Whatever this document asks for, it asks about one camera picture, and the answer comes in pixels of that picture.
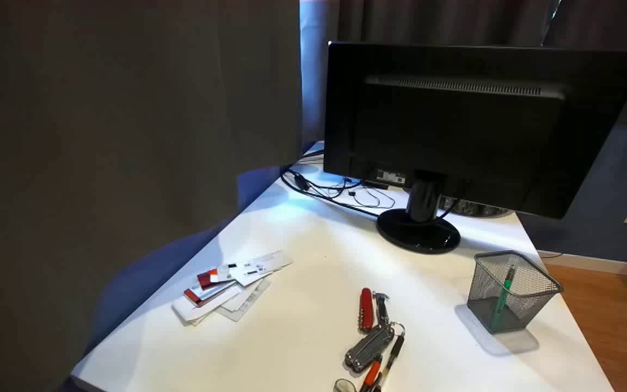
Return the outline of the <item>red pocket knife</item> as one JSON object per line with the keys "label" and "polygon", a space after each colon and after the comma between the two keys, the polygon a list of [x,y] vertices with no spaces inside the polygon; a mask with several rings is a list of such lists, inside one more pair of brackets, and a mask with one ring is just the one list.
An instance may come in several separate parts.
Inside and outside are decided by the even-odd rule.
{"label": "red pocket knife", "polygon": [[369,287],[358,293],[358,332],[368,333],[373,327],[373,306]]}

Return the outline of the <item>white card stack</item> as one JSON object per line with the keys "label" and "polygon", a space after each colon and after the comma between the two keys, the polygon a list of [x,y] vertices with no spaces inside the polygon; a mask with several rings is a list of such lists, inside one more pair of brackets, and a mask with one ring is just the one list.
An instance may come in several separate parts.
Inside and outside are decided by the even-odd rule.
{"label": "white card stack", "polygon": [[237,322],[259,301],[268,285],[269,281],[255,281],[247,287],[242,287],[240,283],[225,283],[211,289],[189,287],[171,303],[171,311],[183,324],[201,322],[211,313]]}

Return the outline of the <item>red white card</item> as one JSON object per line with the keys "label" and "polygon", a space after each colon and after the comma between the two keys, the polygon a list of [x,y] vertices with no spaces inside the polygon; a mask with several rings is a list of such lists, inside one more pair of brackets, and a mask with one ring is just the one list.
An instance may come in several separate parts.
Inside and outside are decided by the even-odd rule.
{"label": "red white card", "polygon": [[207,273],[200,273],[196,280],[198,280],[198,285],[201,287],[201,289],[207,289],[207,287],[211,287],[211,285],[216,285],[217,283],[217,269],[213,269],[213,271],[207,271]]}

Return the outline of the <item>grey multitool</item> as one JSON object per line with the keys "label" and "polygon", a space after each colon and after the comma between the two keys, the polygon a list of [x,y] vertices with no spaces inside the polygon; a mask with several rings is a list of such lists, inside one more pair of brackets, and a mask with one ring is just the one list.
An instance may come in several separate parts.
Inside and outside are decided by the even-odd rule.
{"label": "grey multitool", "polygon": [[360,337],[344,355],[344,366],[353,372],[365,370],[394,341],[394,329],[390,324],[373,327],[365,337]]}

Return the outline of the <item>orange black pen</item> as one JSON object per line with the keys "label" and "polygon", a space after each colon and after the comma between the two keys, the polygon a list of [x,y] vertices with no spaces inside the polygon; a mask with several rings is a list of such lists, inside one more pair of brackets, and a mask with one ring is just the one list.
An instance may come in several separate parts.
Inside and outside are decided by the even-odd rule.
{"label": "orange black pen", "polygon": [[369,375],[365,378],[360,392],[381,392],[383,390],[381,386],[383,386],[385,378],[390,375],[395,357],[400,355],[403,345],[404,345],[404,333],[400,333],[394,341],[394,346],[390,350],[385,366],[381,370],[377,370],[372,378]]}

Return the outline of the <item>black computer monitor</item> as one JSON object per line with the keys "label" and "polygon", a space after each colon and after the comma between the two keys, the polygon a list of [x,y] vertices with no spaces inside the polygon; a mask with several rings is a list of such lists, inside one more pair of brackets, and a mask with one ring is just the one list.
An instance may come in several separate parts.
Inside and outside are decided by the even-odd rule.
{"label": "black computer monitor", "polygon": [[323,167],[404,189],[377,233],[447,252],[443,198],[565,216],[625,104],[627,50],[332,42]]}

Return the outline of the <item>green pen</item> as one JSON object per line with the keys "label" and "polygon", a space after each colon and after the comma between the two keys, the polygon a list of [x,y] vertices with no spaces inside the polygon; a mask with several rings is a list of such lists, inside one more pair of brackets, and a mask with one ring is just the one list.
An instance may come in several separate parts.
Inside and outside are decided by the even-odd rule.
{"label": "green pen", "polygon": [[502,311],[504,311],[504,303],[507,303],[507,296],[512,293],[512,285],[513,285],[513,277],[516,277],[516,265],[508,265],[504,280],[502,280],[502,285],[500,285],[500,295],[495,296],[495,303],[494,303],[494,311],[492,311],[492,329],[500,329],[500,319],[502,319]]}

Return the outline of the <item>black mesh pen cup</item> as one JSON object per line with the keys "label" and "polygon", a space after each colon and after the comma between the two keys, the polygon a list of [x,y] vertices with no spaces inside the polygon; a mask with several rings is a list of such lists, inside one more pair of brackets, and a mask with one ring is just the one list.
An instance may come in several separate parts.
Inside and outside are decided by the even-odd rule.
{"label": "black mesh pen cup", "polygon": [[561,285],[516,251],[479,252],[467,289],[467,310],[489,333],[521,332]]}

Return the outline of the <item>grey curtain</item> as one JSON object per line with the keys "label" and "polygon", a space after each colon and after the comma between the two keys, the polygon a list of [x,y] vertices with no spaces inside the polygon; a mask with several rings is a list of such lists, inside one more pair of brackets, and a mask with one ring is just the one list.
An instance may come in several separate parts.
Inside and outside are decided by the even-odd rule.
{"label": "grey curtain", "polygon": [[297,0],[0,0],[0,392],[51,392],[103,283],[297,147]]}

